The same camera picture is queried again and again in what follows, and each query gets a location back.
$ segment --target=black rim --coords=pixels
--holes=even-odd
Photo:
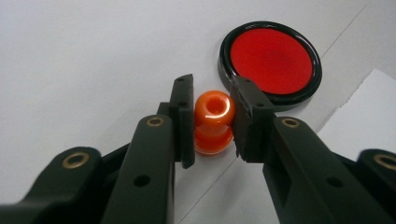
[[[220,75],[226,77],[226,78],[222,77],[223,82],[225,81],[230,82],[231,76],[240,76],[236,72],[235,68],[233,67],[233,63],[231,61],[231,47],[233,46],[233,42],[235,41],[235,39],[248,30],[260,29],[260,28],[278,30],[286,35],[293,37],[304,47],[312,63],[312,77],[309,80],[308,84],[301,90],[291,94],[273,94],[266,91],[263,91],[263,93],[265,93],[265,95],[274,105],[296,105],[311,97],[318,89],[322,76],[320,58],[318,56],[317,51],[315,50],[314,46],[312,46],[312,44],[303,35],[289,28],[288,26],[272,21],[250,22],[235,28],[229,34],[227,34],[227,36],[224,38],[223,42],[221,43],[220,56],[219,56],[219,62],[221,64],[222,69],[224,70],[224,74],[223,75],[220,74]]]

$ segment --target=hole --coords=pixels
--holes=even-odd
[[[165,121],[162,118],[151,118],[148,119],[147,125],[151,127],[158,127],[161,126],[165,123]]]
[[[66,169],[75,169],[87,163],[90,155],[86,152],[75,152],[64,159],[62,166]]]
[[[336,177],[327,177],[327,183],[338,189],[344,186],[343,182]]]
[[[396,171],[396,158],[386,154],[378,154],[374,156],[376,163]]]
[[[70,163],[70,164],[79,163],[79,162],[82,162],[83,160],[84,160],[84,157],[83,157],[83,156],[77,155],[77,156],[75,156],[75,157],[70,158],[70,159],[69,159],[69,163]]]
[[[145,187],[149,183],[148,175],[140,175],[134,180],[134,185],[137,187]]]
[[[290,128],[297,128],[300,125],[295,119],[282,119],[282,123]]]
[[[178,103],[178,105],[185,107],[185,106],[188,106],[189,104],[187,104],[186,102],[180,102],[180,103]]]
[[[226,110],[227,105],[219,98],[212,98],[206,104],[207,110],[212,114],[222,114]]]

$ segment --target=brass screw hole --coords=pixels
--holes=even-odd
[[[374,156],[376,163],[390,170],[396,171],[396,158],[390,155],[377,154]]]
[[[163,125],[164,123],[165,123],[165,120],[163,120],[162,118],[158,118],[158,117],[148,119],[148,121],[147,121],[147,125],[151,126],[151,127],[158,127],[158,126]]]
[[[86,152],[75,152],[64,159],[62,166],[65,169],[76,169],[90,159],[90,154]]]
[[[300,123],[295,119],[282,119],[282,123],[290,128],[297,128]]]

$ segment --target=white table surface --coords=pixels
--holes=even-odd
[[[276,21],[307,37],[323,79],[283,115],[316,132],[377,68],[396,78],[396,1],[0,0],[0,203],[15,203],[58,153],[106,155],[194,74],[195,97],[226,91],[217,60],[233,28]],[[175,223],[277,223],[262,165],[235,149],[177,165]]]

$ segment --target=black plastic arm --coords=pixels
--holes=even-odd
[[[231,96],[237,154],[264,163],[281,223],[395,223],[396,155],[366,150],[356,163],[332,153],[303,121],[277,118],[246,78],[233,77]]]

